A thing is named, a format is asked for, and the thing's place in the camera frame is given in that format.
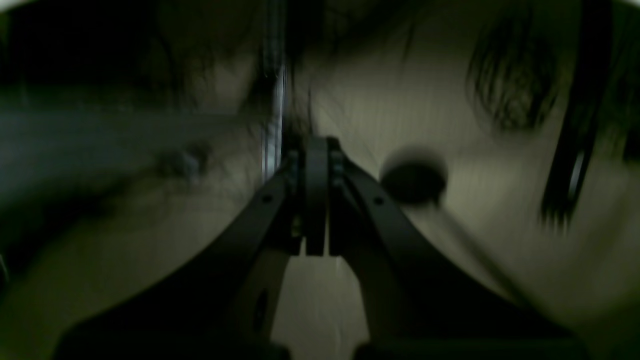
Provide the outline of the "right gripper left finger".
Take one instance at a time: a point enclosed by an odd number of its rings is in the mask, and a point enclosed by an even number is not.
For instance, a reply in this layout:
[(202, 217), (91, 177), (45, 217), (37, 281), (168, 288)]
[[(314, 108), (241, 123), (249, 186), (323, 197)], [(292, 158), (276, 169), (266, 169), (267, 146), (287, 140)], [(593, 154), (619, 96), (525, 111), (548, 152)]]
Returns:
[(318, 140), (295, 148), (185, 265), (66, 332), (55, 360), (288, 360), (270, 342), (288, 262), (318, 253)]

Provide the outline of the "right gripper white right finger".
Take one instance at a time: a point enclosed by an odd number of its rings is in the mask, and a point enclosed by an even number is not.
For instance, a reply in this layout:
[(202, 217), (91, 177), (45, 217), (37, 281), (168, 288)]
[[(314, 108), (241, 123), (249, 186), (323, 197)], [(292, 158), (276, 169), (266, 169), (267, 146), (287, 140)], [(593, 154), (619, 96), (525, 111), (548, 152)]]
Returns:
[(587, 360), (566, 328), (490, 291), (438, 251), (334, 137), (316, 139), (329, 251), (358, 278), (355, 360)]

